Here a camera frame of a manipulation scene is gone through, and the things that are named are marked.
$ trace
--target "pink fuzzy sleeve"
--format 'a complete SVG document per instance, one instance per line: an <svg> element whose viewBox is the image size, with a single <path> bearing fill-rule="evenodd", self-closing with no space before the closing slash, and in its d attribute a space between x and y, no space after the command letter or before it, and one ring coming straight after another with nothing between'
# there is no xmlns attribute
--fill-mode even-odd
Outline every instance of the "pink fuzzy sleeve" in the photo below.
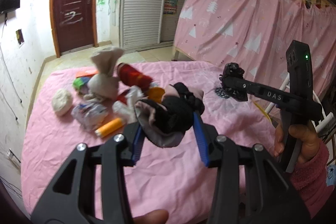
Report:
<svg viewBox="0 0 336 224"><path fill-rule="evenodd" d="M323 207L334 190L334 186L327 187L326 184L328 158L328 149L320 140L317 155L305 164L297 164L290 178L312 218Z"/></svg>

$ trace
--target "orange tube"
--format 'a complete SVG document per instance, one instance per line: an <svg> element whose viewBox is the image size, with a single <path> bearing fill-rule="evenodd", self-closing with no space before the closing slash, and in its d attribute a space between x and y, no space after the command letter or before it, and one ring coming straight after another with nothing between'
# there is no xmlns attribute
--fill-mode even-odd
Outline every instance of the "orange tube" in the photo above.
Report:
<svg viewBox="0 0 336 224"><path fill-rule="evenodd" d="M119 128L121 128L124 125L125 125L125 121L122 118L116 118L116 119L112 120L111 122L108 122L107 124L98 128L95 131L95 134L100 138L104 138L107 135L110 135L112 132L118 130Z"/></svg>

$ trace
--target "silver bolt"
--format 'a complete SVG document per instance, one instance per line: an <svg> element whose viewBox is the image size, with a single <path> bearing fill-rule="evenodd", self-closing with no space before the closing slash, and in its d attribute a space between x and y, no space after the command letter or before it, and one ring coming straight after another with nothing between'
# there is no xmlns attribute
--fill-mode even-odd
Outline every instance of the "silver bolt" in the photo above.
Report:
<svg viewBox="0 0 336 224"><path fill-rule="evenodd" d="M85 143L80 143L77 145L77 150L78 151L83 151L86 149L86 144Z"/></svg>
<svg viewBox="0 0 336 224"><path fill-rule="evenodd" d="M260 152L260 151L264 150L264 147L263 147L262 144L257 143L256 145L254 145L254 150Z"/></svg>
<svg viewBox="0 0 336 224"><path fill-rule="evenodd" d="M119 143L119 142L122 142L124 140L124 135L122 134L117 134L116 136L113 137L114 141Z"/></svg>
<svg viewBox="0 0 336 224"><path fill-rule="evenodd" d="M216 137L216 141L219 142L219 143L223 143L223 142L226 141L226 136L224 136L224 135L218 135Z"/></svg>

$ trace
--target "human hand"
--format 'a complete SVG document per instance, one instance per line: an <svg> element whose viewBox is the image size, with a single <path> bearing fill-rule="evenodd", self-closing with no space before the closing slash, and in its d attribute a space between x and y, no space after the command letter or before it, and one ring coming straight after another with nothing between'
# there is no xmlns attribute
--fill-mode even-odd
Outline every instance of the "human hand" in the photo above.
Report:
<svg viewBox="0 0 336 224"><path fill-rule="evenodd" d="M302 140L302 148L297 162L300 164L306 163L314 158L320 149L320 140L317 137L315 127L308 122L307 126L302 124L293 124L288 129L289 134L294 138ZM275 129L275 140L274 140L274 156L279 156L285 148L283 144L284 133L281 125L279 124Z"/></svg>
<svg viewBox="0 0 336 224"><path fill-rule="evenodd" d="M166 210L155 210L143 216L135 217L134 224L165 224L168 220Z"/></svg>

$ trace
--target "white ball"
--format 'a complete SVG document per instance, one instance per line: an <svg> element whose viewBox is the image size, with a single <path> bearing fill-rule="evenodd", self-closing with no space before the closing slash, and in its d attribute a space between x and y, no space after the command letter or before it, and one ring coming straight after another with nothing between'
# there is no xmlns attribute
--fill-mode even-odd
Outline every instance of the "white ball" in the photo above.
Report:
<svg viewBox="0 0 336 224"><path fill-rule="evenodd" d="M57 116L63 116L72 107L73 98L66 89L59 89L52 98L51 105Z"/></svg>

